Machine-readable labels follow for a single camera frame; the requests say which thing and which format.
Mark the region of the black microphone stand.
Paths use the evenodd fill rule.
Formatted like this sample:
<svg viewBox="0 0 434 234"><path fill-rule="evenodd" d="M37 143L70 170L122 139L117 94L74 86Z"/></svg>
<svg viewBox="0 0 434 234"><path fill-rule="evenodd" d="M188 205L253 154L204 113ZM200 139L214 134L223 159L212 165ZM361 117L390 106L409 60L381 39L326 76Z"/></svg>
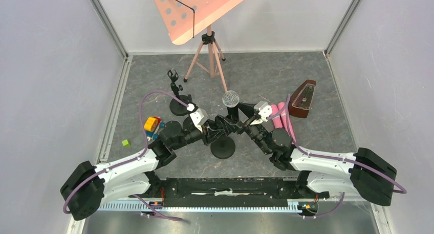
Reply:
<svg viewBox="0 0 434 234"><path fill-rule="evenodd" d="M191 131L196 128L190 116L187 116L184 119L182 123L182 127L184 130L188 130L188 131Z"/></svg>
<svg viewBox="0 0 434 234"><path fill-rule="evenodd" d="M220 136L210 146L211 153L218 159L230 158L233 156L235 148L234 140L225 135Z"/></svg>
<svg viewBox="0 0 434 234"><path fill-rule="evenodd" d="M179 79L178 73L176 70L168 70L167 75L171 80L170 88L175 96L169 104L170 111L176 116L185 116L188 114L187 107L183 106L181 103L177 101L177 99L181 100L184 103L189 103L190 95L180 95L179 92L183 90L181 85L177 85L176 81Z"/></svg>

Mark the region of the black microphone silver grille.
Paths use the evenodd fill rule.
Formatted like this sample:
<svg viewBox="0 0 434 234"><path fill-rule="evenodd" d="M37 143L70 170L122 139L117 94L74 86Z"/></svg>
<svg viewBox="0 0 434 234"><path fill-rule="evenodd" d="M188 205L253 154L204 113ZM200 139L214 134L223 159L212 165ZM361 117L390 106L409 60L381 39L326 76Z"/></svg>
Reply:
<svg viewBox="0 0 434 234"><path fill-rule="evenodd" d="M238 104L240 102L240 97L237 92L229 90L226 91L222 97L223 105L227 108L227 117L231 120L238 121Z"/></svg>

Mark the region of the pink microphone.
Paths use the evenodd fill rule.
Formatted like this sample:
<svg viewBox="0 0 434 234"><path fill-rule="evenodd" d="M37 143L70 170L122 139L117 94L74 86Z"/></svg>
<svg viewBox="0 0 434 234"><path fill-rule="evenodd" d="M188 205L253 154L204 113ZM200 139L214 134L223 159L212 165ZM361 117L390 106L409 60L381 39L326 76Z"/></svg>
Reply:
<svg viewBox="0 0 434 234"><path fill-rule="evenodd" d="M284 126L280 118L279 108L277 107L277 105L272 104L271 109L272 109L271 120L273 122L274 128L275 129L283 128Z"/></svg>
<svg viewBox="0 0 434 234"><path fill-rule="evenodd" d="M293 130L293 126L292 126L292 122L289 118L289 115L286 114L286 112L288 111L288 107L284 102L280 102L278 105L278 111L279 111L279 116L282 122L282 125L284 126L285 130L288 132L289 136L292 139L292 144L294 144L297 140L294 134L294 130Z"/></svg>

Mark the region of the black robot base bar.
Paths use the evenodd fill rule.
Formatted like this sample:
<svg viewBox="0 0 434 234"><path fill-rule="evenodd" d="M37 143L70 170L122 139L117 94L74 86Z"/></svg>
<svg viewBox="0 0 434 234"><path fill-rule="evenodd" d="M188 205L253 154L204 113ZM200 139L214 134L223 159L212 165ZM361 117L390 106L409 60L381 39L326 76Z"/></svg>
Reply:
<svg viewBox="0 0 434 234"><path fill-rule="evenodd" d="M162 198L166 207L285 207L288 200L329 198L295 179L166 178L142 194Z"/></svg>

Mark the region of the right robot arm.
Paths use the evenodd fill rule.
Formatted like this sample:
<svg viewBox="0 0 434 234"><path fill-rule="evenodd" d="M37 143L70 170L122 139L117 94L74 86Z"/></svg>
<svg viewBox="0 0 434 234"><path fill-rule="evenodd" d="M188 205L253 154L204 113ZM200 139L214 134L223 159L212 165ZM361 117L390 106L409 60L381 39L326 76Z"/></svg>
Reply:
<svg viewBox="0 0 434 234"><path fill-rule="evenodd" d="M302 197L313 193L356 193L363 199L381 206L390 206L397 170L368 148L355 153L331 153L299 146L288 132L280 127L267 131L262 123L275 117L267 102L236 105L247 117L244 131L261 151L270 155L270 162L278 169L300 172L296 192Z"/></svg>

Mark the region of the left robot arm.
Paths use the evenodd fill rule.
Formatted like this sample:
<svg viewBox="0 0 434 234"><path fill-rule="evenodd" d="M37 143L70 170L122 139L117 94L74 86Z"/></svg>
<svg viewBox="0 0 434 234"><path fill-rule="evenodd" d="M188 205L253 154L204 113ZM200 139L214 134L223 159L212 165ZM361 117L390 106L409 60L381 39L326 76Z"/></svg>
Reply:
<svg viewBox="0 0 434 234"><path fill-rule="evenodd" d="M243 128L241 121L221 115L199 125L191 123L187 128L178 121L169 121L157 139L135 154L97 165L80 163L60 188L63 212L79 221L113 200L140 194L154 197L161 190L155 170L172 162L175 150L197 141L213 144Z"/></svg>

